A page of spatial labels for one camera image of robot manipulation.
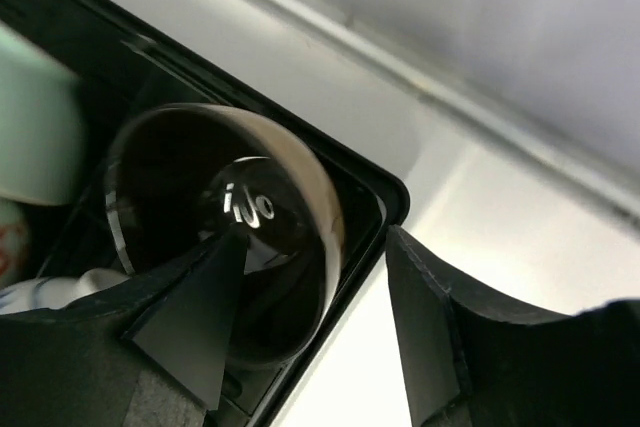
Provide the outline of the mint green bowl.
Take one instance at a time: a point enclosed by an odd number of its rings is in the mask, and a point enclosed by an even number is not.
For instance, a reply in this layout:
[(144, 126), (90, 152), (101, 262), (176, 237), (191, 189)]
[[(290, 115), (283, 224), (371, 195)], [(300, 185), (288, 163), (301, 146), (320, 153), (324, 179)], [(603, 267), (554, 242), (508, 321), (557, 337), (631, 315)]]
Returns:
[(71, 203), (85, 158), (79, 77), (1, 25), (1, 196), (32, 205)]

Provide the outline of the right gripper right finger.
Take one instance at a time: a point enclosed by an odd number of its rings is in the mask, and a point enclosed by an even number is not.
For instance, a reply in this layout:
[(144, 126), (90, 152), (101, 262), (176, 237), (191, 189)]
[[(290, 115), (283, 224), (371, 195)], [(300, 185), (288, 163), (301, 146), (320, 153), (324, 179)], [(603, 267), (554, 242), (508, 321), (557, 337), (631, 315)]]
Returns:
[(637, 300), (549, 311), (462, 272), (398, 226), (386, 264), (413, 425), (638, 424)]

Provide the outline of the black glazed beige bowl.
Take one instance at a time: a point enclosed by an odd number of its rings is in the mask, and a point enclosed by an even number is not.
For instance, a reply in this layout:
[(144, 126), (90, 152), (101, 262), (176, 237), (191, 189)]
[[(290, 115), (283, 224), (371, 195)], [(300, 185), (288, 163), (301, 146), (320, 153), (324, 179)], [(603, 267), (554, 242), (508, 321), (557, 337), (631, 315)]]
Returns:
[(132, 275), (231, 230), (247, 238), (233, 364), (287, 362), (317, 334), (344, 265), (344, 214), (326, 169), (290, 130), (213, 104), (141, 113), (110, 147), (105, 204)]

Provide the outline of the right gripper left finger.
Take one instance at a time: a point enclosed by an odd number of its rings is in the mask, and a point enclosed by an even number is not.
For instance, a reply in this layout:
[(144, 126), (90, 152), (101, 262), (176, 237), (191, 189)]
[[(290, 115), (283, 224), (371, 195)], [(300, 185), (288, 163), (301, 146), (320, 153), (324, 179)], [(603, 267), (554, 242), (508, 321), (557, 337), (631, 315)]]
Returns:
[(201, 426), (219, 403), (247, 238), (1, 318), (5, 426)]

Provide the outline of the blue floral bowl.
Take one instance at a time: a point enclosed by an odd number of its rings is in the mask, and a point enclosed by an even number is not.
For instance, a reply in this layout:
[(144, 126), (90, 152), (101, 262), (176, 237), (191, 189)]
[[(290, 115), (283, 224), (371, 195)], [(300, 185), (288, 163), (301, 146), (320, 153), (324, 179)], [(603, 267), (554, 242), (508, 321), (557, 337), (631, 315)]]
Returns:
[(59, 310), (72, 302), (127, 281), (126, 274), (92, 269), (78, 278), (43, 277), (22, 281), (1, 290), (1, 314), (37, 309)]

